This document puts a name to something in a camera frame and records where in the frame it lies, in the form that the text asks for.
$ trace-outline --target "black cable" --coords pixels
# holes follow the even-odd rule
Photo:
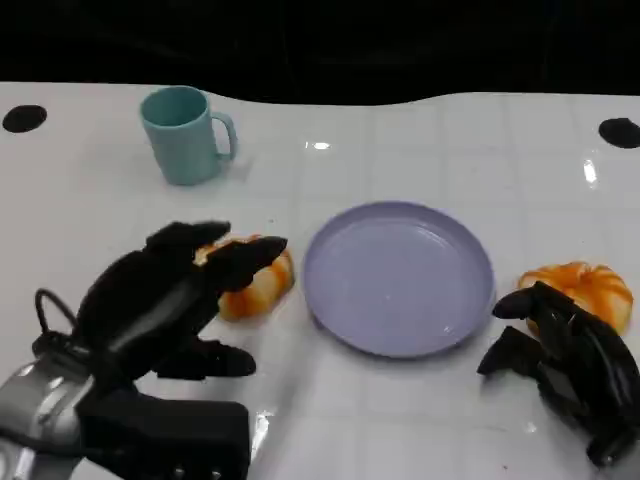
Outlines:
[[[554,46],[554,35],[556,33],[558,23],[562,17],[564,0],[557,1],[551,0],[551,12],[549,14],[549,23],[547,24],[547,31],[544,37],[544,47],[542,51],[542,62],[540,64],[540,82],[543,87],[546,87],[546,82],[549,75],[549,57],[552,54]]]
[[[279,9],[278,20],[279,20],[279,30],[280,30],[280,42],[282,48],[282,57],[284,59],[284,66],[287,71],[287,75],[289,77],[289,81],[291,82],[291,86],[293,87],[293,91],[296,97],[296,102],[300,100],[300,88],[298,87],[298,82],[296,81],[296,76],[293,72],[293,67],[291,66],[291,59],[289,55],[289,46],[287,44],[287,30],[286,30],[286,9],[284,6],[284,0],[277,0],[277,5]]]
[[[42,305],[42,300],[44,298],[47,298],[58,308],[58,310],[60,310],[60,313],[62,313],[62,315],[67,320],[69,320],[71,327],[75,327],[78,324],[78,320],[76,319],[74,313],[67,306],[67,304],[64,303],[60,297],[58,297],[58,295],[53,293],[51,290],[47,290],[46,288],[39,288],[36,291],[34,301],[36,305],[36,314],[38,315],[38,322],[40,323],[42,333],[50,331],[49,322],[47,321],[47,316],[44,313],[44,307]]]

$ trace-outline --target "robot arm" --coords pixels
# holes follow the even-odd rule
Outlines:
[[[478,373],[511,369],[535,379],[542,399],[591,435],[587,455],[596,466],[611,465],[634,446],[640,374],[611,326],[542,282],[507,295],[493,313],[533,320],[540,341],[507,327]]]
[[[286,240],[231,243],[193,265],[225,223],[172,224],[115,262],[89,289],[70,335],[43,333],[36,361],[0,387],[0,478],[63,479],[83,457],[125,479],[243,480],[249,419],[233,402],[170,401],[140,394],[149,371],[201,380],[249,375],[251,355],[197,334],[225,291],[246,287]]]

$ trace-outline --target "orange and white pumpkin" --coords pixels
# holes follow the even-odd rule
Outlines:
[[[532,286],[540,280],[571,297],[576,304],[623,333],[631,319],[633,295],[620,276],[605,265],[591,266],[585,262],[549,265],[526,272],[519,288]],[[534,322],[529,328],[537,333]]]
[[[256,238],[260,238],[260,235],[205,245],[196,252],[194,263],[204,265],[207,255],[233,241],[249,242]],[[285,250],[270,266],[256,273],[247,288],[239,292],[224,293],[218,302],[220,315],[225,320],[234,321],[266,313],[291,288],[293,282],[293,262],[289,251]]]

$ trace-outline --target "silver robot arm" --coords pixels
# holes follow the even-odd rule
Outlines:
[[[81,453],[75,406],[92,385],[92,377],[43,356],[0,387],[0,480],[71,476],[82,460],[74,456]]]

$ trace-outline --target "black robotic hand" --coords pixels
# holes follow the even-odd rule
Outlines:
[[[36,295],[43,334],[34,353],[93,378],[74,407],[88,452],[83,455],[122,478],[246,476],[250,439],[243,405],[161,400],[140,394],[133,383],[150,371],[203,380],[256,370],[248,352],[197,335],[218,313],[220,296],[248,286],[287,241],[232,242],[211,253],[206,264],[195,265],[195,251],[229,228],[218,222],[173,223],[150,236],[143,249],[120,258],[98,278],[77,316],[64,309],[74,324],[70,335],[48,329],[43,295]]]
[[[611,465],[628,452],[640,432],[640,375],[616,331],[542,282],[507,295],[493,314],[533,320],[540,343],[507,327],[478,373],[511,369],[535,379],[548,405],[590,433],[594,465]]]

